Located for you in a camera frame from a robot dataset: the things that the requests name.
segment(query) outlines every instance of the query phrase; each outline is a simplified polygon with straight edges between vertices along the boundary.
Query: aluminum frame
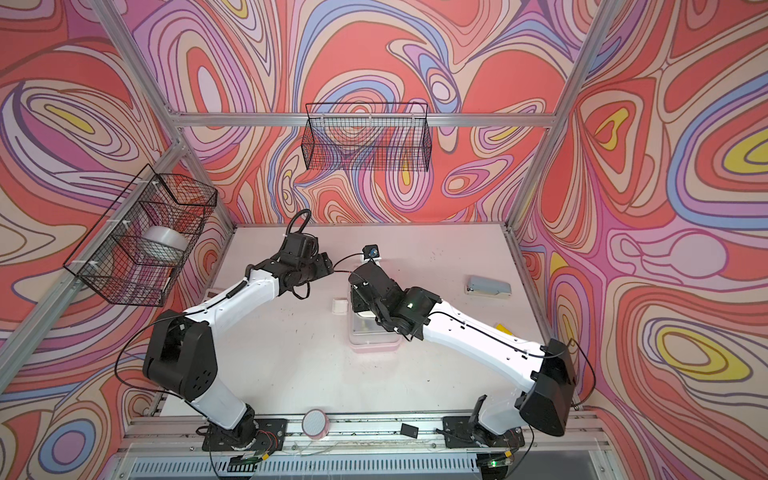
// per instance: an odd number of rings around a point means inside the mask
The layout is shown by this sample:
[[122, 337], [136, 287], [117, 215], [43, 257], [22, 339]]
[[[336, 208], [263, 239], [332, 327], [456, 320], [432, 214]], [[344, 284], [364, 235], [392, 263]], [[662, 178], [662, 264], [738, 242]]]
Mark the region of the aluminum frame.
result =
[[[91, 4], [94, 12], [96, 12], [96, 15], [98, 15], [99, 20], [101, 21], [101, 25], [112, 40], [115, 49], [123, 58], [126, 68], [136, 83], [139, 84], [144, 94], [147, 95], [147, 99], [149, 100], [155, 116], [162, 123], [163, 127], [165, 127], [168, 135], [181, 143], [184, 147], [184, 156], [189, 160], [186, 162], [186, 165], [195, 177], [195, 180], [199, 180], [213, 187], [213, 181], [211, 181], [210, 176], [203, 168], [200, 158], [197, 157], [194, 149], [192, 149], [187, 142], [183, 129], [178, 127], [171, 117], [170, 105], [162, 95], [157, 82], [149, 73], [149, 67], [145, 63], [141, 53], [139, 53], [138, 46], [136, 45], [133, 36], [131, 36], [131, 33], [128, 31], [125, 22], [123, 22], [122, 17], [114, 7], [114, 3], [111, 0], [91, 0]], [[221, 202], [217, 203], [216, 212], [218, 213], [221, 223], [231, 233], [234, 228], [234, 223], [232, 222], [226, 207], [224, 207]]]
[[[330, 434], [322, 440], [313, 441], [306, 437], [301, 429], [302, 415], [259, 415], [259, 418], [288, 419], [283, 450], [274, 454], [274, 458], [301, 458], [312, 455], [350, 455], [350, 454], [475, 454], [503, 452], [505, 449], [470, 448], [447, 449], [443, 436], [435, 433], [442, 427], [445, 415], [469, 415], [468, 410], [442, 412], [381, 412], [381, 413], [329, 413]], [[411, 439], [400, 435], [402, 423], [419, 428], [419, 437]], [[105, 470], [107, 478], [127, 478], [134, 462], [138, 458], [185, 458], [204, 457], [202, 437], [196, 435], [198, 427], [207, 422], [200, 416], [172, 416], [138, 418], [130, 422], [119, 446], [116, 462]], [[531, 432], [523, 429], [526, 444], [531, 441]], [[537, 435], [531, 450], [589, 451], [596, 472], [602, 465], [609, 465], [606, 458], [614, 458], [614, 447], [608, 438], [603, 422], [595, 412], [572, 410], [566, 433], [562, 437]], [[237, 452], [221, 453], [214, 456], [217, 461], [226, 461], [227, 456]], [[607, 475], [601, 480], [621, 479], [620, 475], [611, 477], [611, 469], [605, 468]]]
[[[303, 127], [306, 114], [172, 112], [177, 127]], [[551, 127], [554, 114], [427, 114], [430, 127]]]
[[544, 343], [548, 343], [554, 336], [552, 328], [547, 321], [547, 308], [541, 301], [541, 297], [536, 293], [536, 285], [533, 283], [531, 274], [525, 268], [525, 259], [523, 258], [522, 250], [518, 241], [515, 240], [515, 236], [509, 232], [505, 226], [502, 226], [504, 232], [504, 238], [507, 240], [507, 247], [509, 247], [509, 253], [512, 255], [512, 261], [515, 262], [518, 275], [523, 284], [523, 290], [528, 297], [528, 302], [531, 304], [531, 310], [533, 310], [533, 317], [536, 319], [538, 329], [541, 332], [541, 336], [544, 338]]
[[541, 176], [544, 167], [549, 163], [551, 156], [557, 153], [555, 151], [555, 146], [558, 143], [560, 134], [568, 124], [571, 109], [576, 104], [576, 98], [581, 91], [581, 87], [587, 80], [587, 75], [589, 75], [590, 68], [600, 52], [600, 47], [602, 47], [603, 42], [605, 41], [614, 17], [621, 10], [623, 5], [624, 0], [612, 0], [610, 2], [602, 2], [600, 6], [598, 6], [598, 11], [590, 25], [587, 37], [584, 40], [584, 44], [581, 46], [576, 62], [574, 62], [574, 69], [571, 71], [571, 75], [565, 82], [560, 101], [554, 110], [554, 124], [547, 132], [545, 132], [544, 137], [541, 139], [536, 154], [531, 159], [531, 166], [528, 168], [528, 172], [525, 174], [520, 188], [518, 189], [515, 201], [512, 203], [512, 209], [510, 209], [505, 222], [508, 227], [515, 222], [515, 219], [519, 217], [522, 209], [525, 208], [534, 187], [538, 185], [538, 181], [540, 180], [539, 177]]

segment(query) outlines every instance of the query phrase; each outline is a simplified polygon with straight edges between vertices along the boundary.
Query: black motor housing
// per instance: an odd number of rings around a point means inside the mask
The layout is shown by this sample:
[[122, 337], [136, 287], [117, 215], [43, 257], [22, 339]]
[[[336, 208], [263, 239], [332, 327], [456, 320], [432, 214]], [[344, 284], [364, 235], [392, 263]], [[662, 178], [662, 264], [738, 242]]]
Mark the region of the black motor housing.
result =
[[144, 376], [191, 402], [213, 384], [218, 365], [208, 322], [166, 310], [158, 317], [144, 357]]
[[576, 389], [576, 375], [568, 346], [563, 342], [549, 340], [545, 355], [541, 369], [531, 373], [536, 383], [517, 399], [515, 407], [533, 428], [562, 437]]

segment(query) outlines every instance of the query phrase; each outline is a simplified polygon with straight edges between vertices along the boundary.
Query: black wire basket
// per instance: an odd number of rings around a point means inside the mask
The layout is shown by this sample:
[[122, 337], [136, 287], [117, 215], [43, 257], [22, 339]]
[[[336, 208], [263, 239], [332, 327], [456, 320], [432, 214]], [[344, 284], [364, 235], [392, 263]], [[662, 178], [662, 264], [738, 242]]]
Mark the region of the black wire basket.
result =
[[153, 171], [127, 213], [112, 220], [114, 229], [96, 251], [77, 271], [72, 268], [74, 262], [68, 264], [98, 223], [64, 267], [109, 303], [163, 306], [217, 199], [217, 191], [210, 185]]
[[306, 104], [306, 169], [428, 171], [428, 111], [422, 102]]

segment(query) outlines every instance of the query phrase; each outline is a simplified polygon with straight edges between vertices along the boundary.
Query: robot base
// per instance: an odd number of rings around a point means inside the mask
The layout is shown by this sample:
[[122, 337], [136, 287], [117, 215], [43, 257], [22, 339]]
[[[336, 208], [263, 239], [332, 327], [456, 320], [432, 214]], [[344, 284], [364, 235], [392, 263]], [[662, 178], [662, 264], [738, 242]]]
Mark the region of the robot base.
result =
[[[249, 412], [243, 417], [243, 420], [250, 420], [255, 422], [255, 434], [256, 438], [253, 441], [248, 441], [246, 445], [243, 444], [236, 436], [233, 436], [232, 430], [224, 430], [218, 425], [211, 423], [208, 425], [210, 431], [205, 435], [203, 440], [204, 452], [249, 452], [249, 451], [266, 451], [277, 452], [283, 449], [283, 443], [285, 441], [286, 426], [288, 420], [286, 419], [255, 419], [253, 417], [253, 410], [249, 407]], [[273, 446], [270, 449], [270, 445], [274, 440], [271, 435], [264, 433], [258, 433], [259, 430], [272, 433], [275, 439], [277, 439], [277, 446]]]
[[[489, 447], [506, 447], [513, 452], [517, 449], [525, 446], [525, 439], [523, 438], [522, 431], [516, 432], [515, 430], [508, 430], [504, 435], [494, 435], [488, 430], [483, 429], [480, 425], [470, 426], [470, 417], [468, 416], [451, 416], [442, 418], [442, 430], [450, 435], [443, 435], [445, 437], [445, 446], [449, 449], [471, 449], [477, 448], [478, 444], [474, 440], [479, 441], [483, 445]], [[459, 439], [473, 439], [472, 442], [462, 442]]]

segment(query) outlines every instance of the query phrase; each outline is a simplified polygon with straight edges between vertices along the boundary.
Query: pink container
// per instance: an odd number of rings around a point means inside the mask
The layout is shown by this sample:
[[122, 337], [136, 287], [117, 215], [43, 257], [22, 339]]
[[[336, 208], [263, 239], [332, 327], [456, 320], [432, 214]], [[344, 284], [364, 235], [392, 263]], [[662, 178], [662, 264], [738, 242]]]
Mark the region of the pink container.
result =
[[376, 319], [360, 316], [350, 308], [349, 347], [357, 353], [391, 352], [397, 350], [402, 342], [402, 335], [387, 332], [376, 324]]

